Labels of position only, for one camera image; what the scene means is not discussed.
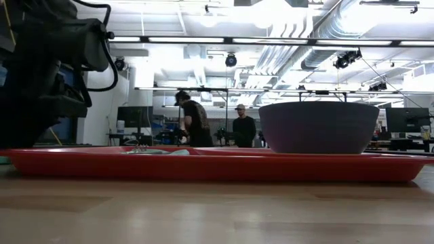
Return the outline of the pink plastic plate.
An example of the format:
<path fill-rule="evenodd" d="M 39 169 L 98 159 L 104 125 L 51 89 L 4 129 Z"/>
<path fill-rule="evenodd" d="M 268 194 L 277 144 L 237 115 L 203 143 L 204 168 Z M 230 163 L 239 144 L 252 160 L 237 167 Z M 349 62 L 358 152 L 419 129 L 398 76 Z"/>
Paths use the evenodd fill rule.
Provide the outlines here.
<path fill-rule="evenodd" d="M 397 155 L 391 153 L 385 153 L 384 151 L 380 152 L 363 152 L 361 154 L 306 154 L 306 153 L 279 153 L 274 152 L 270 148 L 231 148 L 231 147 L 223 147 L 223 148 L 194 148 L 198 155 L 214 155 L 214 156 L 263 156 L 263 157 L 288 157 L 288 156 L 324 156 L 324 155 L 332 155 L 332 156 L 404 156 Z"/>

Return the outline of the background black metal frame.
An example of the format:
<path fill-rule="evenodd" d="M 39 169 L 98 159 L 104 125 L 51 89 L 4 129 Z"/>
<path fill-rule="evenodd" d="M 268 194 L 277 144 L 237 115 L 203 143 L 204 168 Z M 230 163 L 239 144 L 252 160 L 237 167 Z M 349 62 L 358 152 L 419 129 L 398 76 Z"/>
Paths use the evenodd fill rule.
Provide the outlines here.
<path fill-rule="evenodd" d="M 337 101 L 348 102 L 349 98 L 359 100 L 372 100 L 376 98 L 409 98 L 410 96 L 431 96 L 434 92 L 427 91 L 349 91 L 349 90 L 303 90 L 303 89 L 235 89 L 235 88 L 211 88 L 211 87 L 136 87 L 135 90 L 152 91 L 152 92 L 179 92 L 187 93 L 206 92 L 206 93 L 225 93 L 224 99 L 228 103 L 228 99 L 234 94 L 277 94 L 274 100 L 279 100 L 284 96 L 297 97 L 300 102 L 304 97 L 334 97 Z"/>

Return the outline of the blue plastic bowl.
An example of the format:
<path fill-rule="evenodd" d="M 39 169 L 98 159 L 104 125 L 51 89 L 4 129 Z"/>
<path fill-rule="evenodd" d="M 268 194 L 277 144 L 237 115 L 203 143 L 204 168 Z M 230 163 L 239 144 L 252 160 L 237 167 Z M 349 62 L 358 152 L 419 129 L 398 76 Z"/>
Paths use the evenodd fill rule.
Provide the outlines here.
<path fill-rule="evenodd" d="M 276 153 L 361 154 L 380 109 L 354 102 L 284 102 L 258 109 L 262 134 Z"/>

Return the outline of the person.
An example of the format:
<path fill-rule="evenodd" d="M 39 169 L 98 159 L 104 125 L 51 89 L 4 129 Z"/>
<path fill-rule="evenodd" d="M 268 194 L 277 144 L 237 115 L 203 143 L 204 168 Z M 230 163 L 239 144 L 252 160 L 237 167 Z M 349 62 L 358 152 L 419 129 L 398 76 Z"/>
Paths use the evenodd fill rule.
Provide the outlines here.
<path fill-rule="evenodd" d="M 182 90 L 175 95 L 175 99 L 175 106 L 180 106 L 184 111 L 184 127 L 189 135 L 190 146 L 213 147 L 210 125 L 204 107 Z"/>
<path fill-rule="evenodd" d="M 239 148 L 251 148 L 256 136 L 255 120 L 246 115 L 243 104 L 238 104 L 235 110 L 238 114 L 238 117 L 233 121 L 235 144 Z"/>

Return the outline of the red plastic tray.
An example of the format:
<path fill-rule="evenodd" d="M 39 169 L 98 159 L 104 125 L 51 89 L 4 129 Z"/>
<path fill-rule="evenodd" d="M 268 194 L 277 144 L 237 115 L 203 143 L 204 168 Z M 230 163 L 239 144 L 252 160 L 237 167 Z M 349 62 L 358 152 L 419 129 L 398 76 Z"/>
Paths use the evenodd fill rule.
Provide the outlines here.
<path fill-rule="evenodd" d="M 23 176 L 172 181 L 408 182 L 432 156 L 126 155 L 128 146 L 0 150 Z"/>

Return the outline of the silver ventilation duct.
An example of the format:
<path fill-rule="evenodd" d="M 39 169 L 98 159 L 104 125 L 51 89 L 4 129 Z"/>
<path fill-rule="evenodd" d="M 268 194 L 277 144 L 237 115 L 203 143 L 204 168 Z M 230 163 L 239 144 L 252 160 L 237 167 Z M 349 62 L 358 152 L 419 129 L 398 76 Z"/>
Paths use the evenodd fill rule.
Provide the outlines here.
<path fill-rule="evenodd" d="M 342 0 L 313 32 L 313 38 L 358 39 L 368 32 L 376 25 L 376 21 L 368 16 L 368 6 L 360 5 L 360 1 L 362 0 Z M 301 68 L 302 70 L 315 70 L 335 53 L 336 50 L 311 48 L 308 56 L 301 62 Z"/>

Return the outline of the overhead frame light bar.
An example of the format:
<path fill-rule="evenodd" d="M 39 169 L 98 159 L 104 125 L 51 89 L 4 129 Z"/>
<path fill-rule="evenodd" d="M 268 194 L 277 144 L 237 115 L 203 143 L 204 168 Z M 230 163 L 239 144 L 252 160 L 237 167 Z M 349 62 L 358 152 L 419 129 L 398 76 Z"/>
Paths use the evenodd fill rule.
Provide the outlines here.
<path fill-rule="evenodd" d="M 423 39 L 314 39 L 272 37 L 190 37 L 190 36 L 119 36 L 112 43 L 279 45 L 311 47 L 400 47 L 434 48 L 434 40 Z"/>

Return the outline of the teal cloth napkin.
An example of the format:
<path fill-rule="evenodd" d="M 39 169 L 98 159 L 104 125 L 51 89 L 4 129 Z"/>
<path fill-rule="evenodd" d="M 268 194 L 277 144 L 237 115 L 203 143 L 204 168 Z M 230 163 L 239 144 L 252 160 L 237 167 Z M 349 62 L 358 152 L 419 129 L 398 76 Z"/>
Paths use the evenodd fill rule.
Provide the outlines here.
<path fill-rule="evenodd" d="M 190 155 L 188 150 L 166 151 L 159 149 L 133 149 L 124 152 L 126 155 Z"/>

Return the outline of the black computer monitor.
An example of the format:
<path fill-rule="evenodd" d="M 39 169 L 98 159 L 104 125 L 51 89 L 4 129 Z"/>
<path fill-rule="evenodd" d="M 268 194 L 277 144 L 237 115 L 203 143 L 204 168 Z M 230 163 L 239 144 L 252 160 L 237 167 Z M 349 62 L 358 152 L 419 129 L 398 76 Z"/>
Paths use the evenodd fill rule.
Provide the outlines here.
<path fill-rule="evenodd" d="M 428 108 L 386 108 L 385 111 L 389 132 L 417 133 L 434 118 Z"/>
<path fill-rule="evenodd" d="M 117 120 L 124 121 L 125 127 L 151 127 L 153 120 L 152 106 L 120 106 Z"/>

